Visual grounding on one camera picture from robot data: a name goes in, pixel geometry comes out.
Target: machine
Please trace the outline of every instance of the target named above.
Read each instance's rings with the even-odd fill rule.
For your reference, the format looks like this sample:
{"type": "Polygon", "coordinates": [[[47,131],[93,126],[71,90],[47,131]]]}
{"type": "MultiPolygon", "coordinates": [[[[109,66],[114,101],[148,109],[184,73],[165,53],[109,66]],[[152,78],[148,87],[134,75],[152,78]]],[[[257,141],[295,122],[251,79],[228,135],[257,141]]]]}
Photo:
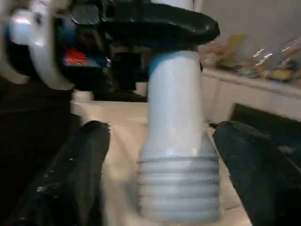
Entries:
{"type": "MultiPolygon", "coordinates": [[[[31,78],[57,90],[93,90],[101,73],[90,72],[111,70],[118,62],[113,48],[154,50],[149,72],[149,132],[138,162],[140,214],[154,221],[180,224],[219,220],[219,157],[202,114],[201,67],[196,53],[197,45],[220,34],[216,21],[193,11],[192,0],[33,0],[26,8],[2,0],[1,7],[1,75],[15,83],[26,83],[31,78]],[[18,57],[20,53],[27,57],[18,57]]],[[[251,171],[248,186],[242,186],[244,176],[237,169],[243,169],[243,174],[248,169],[232,164],[244,155],[230,150],[254,148],[229,134],[248,144],[259,140],[257,151],[273,146],[264,145],[268,141],[257,132],[231,123],[217,126],[214,136],[253,225],[278,225],[294,216],[286,208],[291,202],[282,206],[278,215],[279,205],[275,207],[274,199],[286,197],[282,191],[298,194],[296,186],[293,190],[283,186],[284,190],[269,193],[284,183],[270,179],[274,165],[256,163],[268,172],[263,173],[260,183],[269,181],[269,186],[256,190],[254,185],[257,196],[249,195],[251,182],[260,172],[251,171]],[[267,205],[254,209],[256,197],[268,197],[267,205]]],[[[248,151],[250,156],[257,153],[248,151]]],[[[260,157],[244,161],[252,163],[260,157]]],[[[290,176],[298,178],[299,172],[290,169],[295,173],[290,176]]]]}

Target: white wheel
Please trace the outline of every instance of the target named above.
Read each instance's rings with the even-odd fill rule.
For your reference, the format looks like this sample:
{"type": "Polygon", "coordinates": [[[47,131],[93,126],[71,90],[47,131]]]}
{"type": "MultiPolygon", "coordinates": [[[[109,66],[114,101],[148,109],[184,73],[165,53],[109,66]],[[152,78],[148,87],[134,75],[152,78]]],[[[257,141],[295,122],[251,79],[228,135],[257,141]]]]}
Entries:
{"type": "Polygon", "coordinates": [[[0,0],[0,75],[16,84],[25,84],[29,77],[16,72],[8,63],[5,49],[5,24],[10,20],[9,12],[14,7],[12,0],[0,0]]]}

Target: countertop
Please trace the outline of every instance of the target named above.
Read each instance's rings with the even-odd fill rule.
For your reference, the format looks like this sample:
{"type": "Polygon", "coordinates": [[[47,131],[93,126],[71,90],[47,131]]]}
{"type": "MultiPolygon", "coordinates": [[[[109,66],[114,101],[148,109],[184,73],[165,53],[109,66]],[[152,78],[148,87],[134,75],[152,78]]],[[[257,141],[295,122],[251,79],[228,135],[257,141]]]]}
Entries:
{"type": "MultiPolygon", "coordinates": [[[[102,176],[102,187],[105,193],[105,225],[166,226],[167,224],[142,219],[136,208],[136,161],[147,136],[147,103],[73,103],[73,112],[82,115],[83,122],[99,120],[108,122],[111,126],[110,149],[102,176]]],[[[208,133],[212,135],[213,130],[208,129],[208,133]]],[[[210,226],[250,226],[251,223],[222,161],[220,175],[222,219],[210,226]]]]}

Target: white plastic part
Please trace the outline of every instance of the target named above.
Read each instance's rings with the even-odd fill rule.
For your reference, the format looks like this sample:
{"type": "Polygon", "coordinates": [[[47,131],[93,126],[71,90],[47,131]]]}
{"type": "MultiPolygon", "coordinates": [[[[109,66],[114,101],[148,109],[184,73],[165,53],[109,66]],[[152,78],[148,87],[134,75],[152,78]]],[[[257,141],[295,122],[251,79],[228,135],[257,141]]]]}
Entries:
{"type": "Polygon", "coordinates": [[[9,13],[14,6],[12,0],[0,0],[0,72],[1,76],[16,84],[25,84],[29,77],[19,74],[10,65],[6,56],[5,24],[9,22],[9,13]]]}
{"type": "Polygon", "coordinates": [[[32,12],[24,9],[18,10],[13,14],[9,24],[12,42],[18,45],[29,45],[32,31],[32,16],[32,12]]]}
{"type": "MultiPolygon", "coordinates": [[[[192,0],[153,1],[193,10],[192,0]]],[[[206,132],[196,52],[157,56],[150,66],[149,133],[140,154],[140,213],[168,223],[220,219],[219,161],[206,132]]]]}
{"type": "Polygon", "coordinates": [[[34,0],[30,5],[30,11],[33,12],[30,18],[32,61],[40,78],[50,88],[57,90],[73,88],[73,84],[61,75],[55,63],[54,14],[56,10],[64,7],[67,7],[67,2],[60,0],[34,0]]]}
{"type": "Polygon", "coordinates": [[[193,1],[192,0],[152,0],[151,2],[193,10],[193,1]]]}

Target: black surface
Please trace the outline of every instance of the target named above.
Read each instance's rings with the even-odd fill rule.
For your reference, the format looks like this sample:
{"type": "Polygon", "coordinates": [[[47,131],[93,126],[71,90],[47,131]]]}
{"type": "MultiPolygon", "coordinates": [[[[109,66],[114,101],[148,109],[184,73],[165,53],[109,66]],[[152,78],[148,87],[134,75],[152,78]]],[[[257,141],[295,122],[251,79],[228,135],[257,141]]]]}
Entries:
{"type": "Polygon", "coordinates": [[[271,139],[240,122],[222,122],[214,141],[253,226],[299,226],[300,169],[271,139]]]}
{"type": "Polygon", "coordinates": [[[110,143],[109,126],[84,125],[28,187],[14,225],[101,225],[100,177],[110,143]]]}
{"type": "Polygon", "coordinates": [[[9,217],[25,188],[79,128],[71,91],[37,81],[15,85],[0,76],[0,211],[9,217]]]}

